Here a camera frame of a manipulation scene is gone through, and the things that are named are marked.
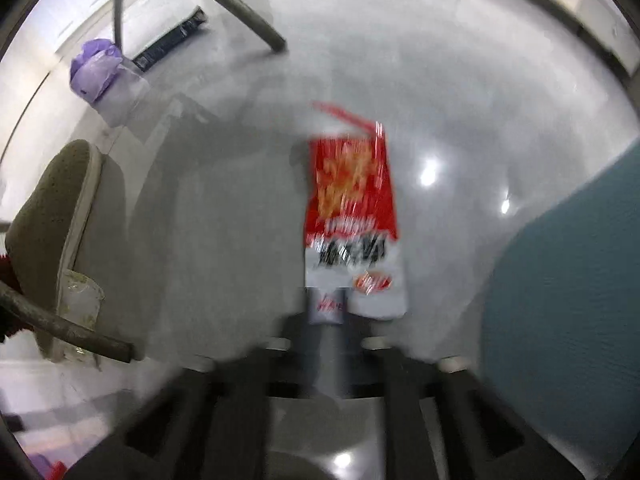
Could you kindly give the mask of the red white noodle packet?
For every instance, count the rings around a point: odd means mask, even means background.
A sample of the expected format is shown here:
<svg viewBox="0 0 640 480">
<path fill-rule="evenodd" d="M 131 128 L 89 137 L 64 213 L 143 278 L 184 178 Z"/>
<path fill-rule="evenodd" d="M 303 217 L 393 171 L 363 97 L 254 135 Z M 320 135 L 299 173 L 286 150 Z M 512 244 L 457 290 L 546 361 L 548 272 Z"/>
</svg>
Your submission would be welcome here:
<svg viewBox="0 0 640 480">
<path fill-rule="evenodd" d="M 382 124 L 317 102 L 353 132 L 309 142 L 311 196 L 304 224 L 310 319 L 343 313 L 390 321 L 408 311 L 405 273 Z"/>
</svg>

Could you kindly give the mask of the purple plastic bag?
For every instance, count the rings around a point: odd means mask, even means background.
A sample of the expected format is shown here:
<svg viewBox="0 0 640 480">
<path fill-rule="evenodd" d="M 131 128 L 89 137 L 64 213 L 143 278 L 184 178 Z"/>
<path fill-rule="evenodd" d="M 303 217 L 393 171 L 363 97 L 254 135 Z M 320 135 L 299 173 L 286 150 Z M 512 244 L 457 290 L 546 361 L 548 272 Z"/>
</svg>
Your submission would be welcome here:
<svg viewBox="0 0 640 480">
<path fill-rule="evenodd" d="M 70 62 L 70 88 L 112 128 L 122 126 L 149 84 L 108 39 L 85 42 Z"/>
</svg>

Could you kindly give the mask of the black flat package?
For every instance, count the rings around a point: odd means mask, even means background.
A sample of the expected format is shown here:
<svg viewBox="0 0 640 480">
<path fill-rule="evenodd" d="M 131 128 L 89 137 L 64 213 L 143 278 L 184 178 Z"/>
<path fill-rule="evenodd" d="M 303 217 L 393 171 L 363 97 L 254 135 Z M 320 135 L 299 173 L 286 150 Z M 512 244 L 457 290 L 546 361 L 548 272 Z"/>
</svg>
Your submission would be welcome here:
<svg viewBox="0 0 640 480">
<path fill-rule="evenodd" d="M 132 62 L 140 72 L 145 73 L 150 70 L 155 64 L 160 62 L 175 48 L 178 48 L 196 35 L 201 26 L 207 22 L 207 15 L 198 6 L 193 13 L 183 20 L 179 25 L 172 28 L 163 36 L 160 36 L 149 47 L 146 47 L 141 53 L 136 55 Z"/>
</svg>

